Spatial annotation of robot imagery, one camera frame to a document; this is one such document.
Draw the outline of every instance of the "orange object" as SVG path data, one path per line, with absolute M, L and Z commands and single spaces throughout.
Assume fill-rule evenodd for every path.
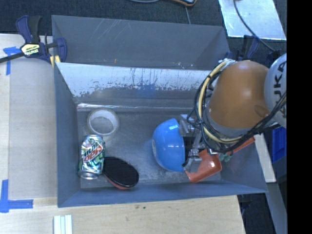
M 198 171 L 196 173 L 185 171 L 192 183 L 197 183 L 222 170 L 218 155 L 210 155 L 207 153 L 207 149 L 205 149 L 199 153 L 199 157 L 201 157 L 201 163 Z
M 254 137 L 251 137 L 250 139 L 246 140 L 243 144 L 241 144 L 239 147 L 236 147 L 234 150 L 233 150 L 233 153 L 236 153 L 237 151 L 243 149 L 244 147 L 250 145 L 251 143 L 254 143 L 255 141 L 255 138 Z

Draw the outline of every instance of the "can label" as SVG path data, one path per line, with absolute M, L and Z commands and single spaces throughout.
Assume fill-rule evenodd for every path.
M 94 179 L 102 174 L 105 157 L 105 142 L 101 136 L 88 135 L 80 148 L 78 175 Z

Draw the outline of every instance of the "blue object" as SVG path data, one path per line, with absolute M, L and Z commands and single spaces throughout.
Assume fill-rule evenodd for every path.
M 10 209 L 31 209 L 33 208 L 33 199 L 9 200 L 8 199 L 8 180 L 2 181 L 0 213 L 8 213 Z
M 17 47 L 4 48 L 3 51 L 8 55 L 18 54 L 21 50 Z M 8 76 L 11 73 L 11 61 L 9 60 L 6 64 L 6 75 Z
M 24 38 L 25 44 L 37 44 L 39 45 L 39 51 L 35 55 L 25 55 L 26 58 L 38 58 L 51 63 L 51 54 L 48 52 L 48 48 L 51 47 L 50 44 L 44 45 L 40 42 L 40 37 L 38 35 L 38 24 L 41 17 L 29 17 L 28 15 L 22 16 L 16 21 L 16 27 L 19 34 Z M 58 55 L 62 62 L 66 60 L 67 57 L 67 47 L 64 38 L 56 39 L 58 47 Z
M 276 162 L 287 154 L 286 129 L 284 127 L 272 130 L 272 162 Z
M 158 125 L 153 133 L 153 152 L 157 163 L 169 171 L 183 172 L 185 147 L 175 118 Z

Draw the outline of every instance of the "table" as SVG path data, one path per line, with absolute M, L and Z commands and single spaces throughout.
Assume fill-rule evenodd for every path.
M 5 56 L 2 51 L 5 44 L 7 42 L 0 42 L 0 57 Z M 10 120 L 10 75 L 6 75 L 6 63 L 0 64 L 0 84 L 0 180 L 5 180 L 9 177 Z M 261 161 L 267 158 L 267 153 L 264 152 L 259 157 Z M 269 165 L 264 169 L 266 180 L 274 180 L 270 163 L 261 164 Z M 245 233 L 235 195 L 69 208 L 58 208 L 56 197 L 35 198 L 32 209 L 14 209 L 8 213 L 0 213 L 0 233 L 52 233 L 53 217 L 56 215 L 71 215 L 75 234 L 98 231 L 110 234 Z

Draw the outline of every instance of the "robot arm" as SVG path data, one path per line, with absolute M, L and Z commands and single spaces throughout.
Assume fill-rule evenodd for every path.
M 286 68 L 286 54 L 270 68 L 250 60 L 220 62 L 200 85 L 193 110 L 180 116 L 175 135 L 184 145 L 176 145 L 174 152 L 181 152 L 180 160 L 168 170 L 196 172 L 200 151 L 207 149 L 211 156 L 232 154 L 268 127 L 286 127 Z M 161 135 L 162 130 L 155 132 Z M 159 157 L 167 163 L 176 160 L 159 155 L 164 150 L 160 146 L 166 146 L 159 139 L 154 134 L 153 150 L 158 163 L 166 168 Z M 191 139 L 191 144 L 185 145 L 186 139 Z

